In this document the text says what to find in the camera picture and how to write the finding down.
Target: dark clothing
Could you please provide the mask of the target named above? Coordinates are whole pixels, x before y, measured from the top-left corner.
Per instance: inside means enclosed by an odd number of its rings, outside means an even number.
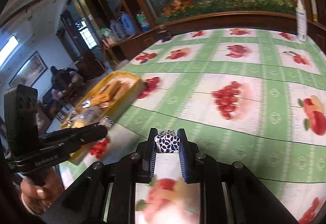
[[[55,90],[66,90],[69,83],[71,83],[71,76],[63,69],[57,70],[56,74],[52,76],[51,83]]]

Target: window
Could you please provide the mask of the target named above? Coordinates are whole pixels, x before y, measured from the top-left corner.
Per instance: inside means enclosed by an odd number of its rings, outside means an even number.
[[[0,50],[0,67],[4,63],[4,61],[7,59],[7,57],[10,55],[10,53],[15,49],[15,47],[18,45],[18,41],[15,38],[15,36],[12,36],[7,44],[4,45],[2,50]]]
[[[92,49],[93,47],[95,47],[97,44],[96,44],[94,38],[92,37],[92,34],[89,31],[86,23],[84,21],[81,21],[80,23],[76,23],[76,26],[77,26],[82,38],[84,39],[87,46],[89,47],[89,49]]]

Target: large painting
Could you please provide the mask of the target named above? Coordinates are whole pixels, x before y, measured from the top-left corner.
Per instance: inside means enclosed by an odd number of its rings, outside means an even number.
[[[15,74],[9,85],[14,87],[23,84],[31,87],[47,69],[48,67],[36,51]]]

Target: human hand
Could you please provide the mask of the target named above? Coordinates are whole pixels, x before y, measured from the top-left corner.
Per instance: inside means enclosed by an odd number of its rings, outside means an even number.
[[[44,186],[35,186],[24,178],[21,182],[22,200],[36,214],[42,215],[44,207],[50,207],[55,200],[65,191],[60,177],[51,167],[46,169],[43,180]]]

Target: wooden picture frame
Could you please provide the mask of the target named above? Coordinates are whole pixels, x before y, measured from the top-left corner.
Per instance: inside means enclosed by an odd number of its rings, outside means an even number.
[[[48,67],[40,54],[38,51],[35,51],[11,79],[9,86],[14,87],[23,84],[32,87],[47,69]]]

